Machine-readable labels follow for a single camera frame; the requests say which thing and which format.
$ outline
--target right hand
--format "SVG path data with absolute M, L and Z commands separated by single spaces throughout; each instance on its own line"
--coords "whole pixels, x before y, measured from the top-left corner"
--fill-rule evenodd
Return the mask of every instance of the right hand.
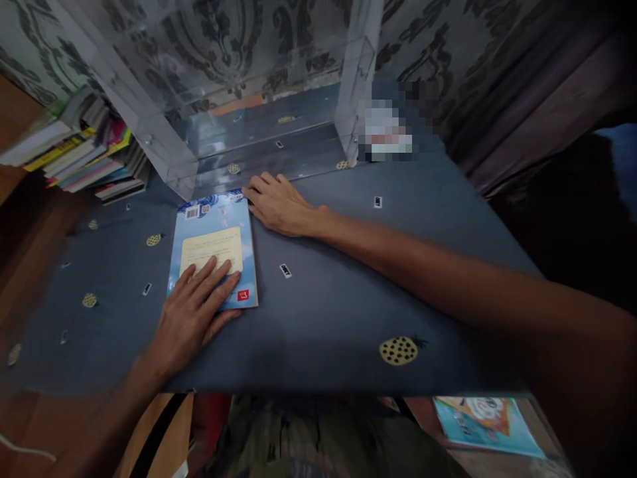
M 327 211 L 325 206 L 311 206 L 283 175 L 253 176 L 242 192 L 252 202 L 250 212 L 265 227 L 284 236 L 308 235 L 313 213 Z

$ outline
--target left hand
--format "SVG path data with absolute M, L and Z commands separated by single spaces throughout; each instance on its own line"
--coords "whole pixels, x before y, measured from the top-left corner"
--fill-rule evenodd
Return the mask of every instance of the left hand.
M 194 277 L 192 264 L 164 302 L 157 332 L 142 356 L 163 380 L 185 368 L 228 322 L 241 315 L 238 309 L 215 315 L 240 277 L 237 271 L 218 286 L 231 263 L 226 261 L 213 272 L 216 264 L 217 258 L 212 256 Z

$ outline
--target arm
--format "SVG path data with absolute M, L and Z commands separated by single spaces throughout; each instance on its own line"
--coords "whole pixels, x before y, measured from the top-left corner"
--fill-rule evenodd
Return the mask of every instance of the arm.
M 226 323 L 239 316 L 237 310 L 215 316 L 239 281 L 236 272 L 215 289 L 230 270 L 230 261 L 213 272 L 215 265 L 216 258 L 212 256 L 194 277 L 193 264 L 179 278 L 164 304 L 149 348 L 135 360 L 86 431 L 55 463 L 51 478 L 112 477 L 137 421 L 161 386 L 184 368 Z
M 570 287 L 312 207 L 282 175 L 253 177 L 244 194 L 266 227 L 326 242 L 439 311 L 506 339 L 576 469 L 598 463 L 636 396 L 633 316 Z

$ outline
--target yellow book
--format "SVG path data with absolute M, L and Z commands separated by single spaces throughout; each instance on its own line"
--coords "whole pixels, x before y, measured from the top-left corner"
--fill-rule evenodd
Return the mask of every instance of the yellow book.
M 109 149 L 106 150 L 105 153 L 102 153 L 101 155 L 97 156 L 93 161 L 90 161 L 89 163 L 79 168 L 78 171 L 81 171 L 82 169 L 86 169 L 89 166 L 94 165 L 98 161 L 101 161 L 105 157 L 109 157 L 110 155 L 117 153 L 120 149 L 127 147 L 130 142 L 131 142 L 131 130 L 126 128 L 126 131 L 124 132 L 123 137 L 119 143 L 115 143 L 114 145 L 112 145 Z M 46 187 L 50 188 L 50 187 L 56 186 L 59 182 L 60 181 L 55 181 L 53 183 L 48 184 Z
M 60 156 L 68 153 L 72 149 L 77 148 L 77 146 L 81 145 L 83 142 L 85 142 L 94 134 L 95 134 L 95 129 L 88 127 L 81 133 L 73 135 L 70 138 L 64 140 L 64 142 L 58 147 L 54 146 L 46 153 L 40 155 L 39 157 L 31 161 L 30 163 L 26 164 L 24 168 L 28 172 L 35 171 L 36 169 L 41 168 L 42 166 L 55 161 Z

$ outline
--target hand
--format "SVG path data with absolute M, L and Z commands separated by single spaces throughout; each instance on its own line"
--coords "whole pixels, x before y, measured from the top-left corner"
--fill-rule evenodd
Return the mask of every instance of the hand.
M 253 176 L 249 187 L 242 188 L 242 192 L 252 202 L 250 212 L 265 227 L 284 236 L 308 235 L 312 213 L 327 210 L 325 206 L 311 206 L 283 175 Z
M 241 315 L 237 309 L 215 315 L 240 276 L 237 271 L 217 287 L 231 263 L 225 261 L 213 272 L 216 264 L 217 258 L 212 256 L 194 277 L 195 265 L 192 264 L 164 302 L 157 332 L 142 356 L 143 362 L 164 380 L 188 365 L 228 322 Z

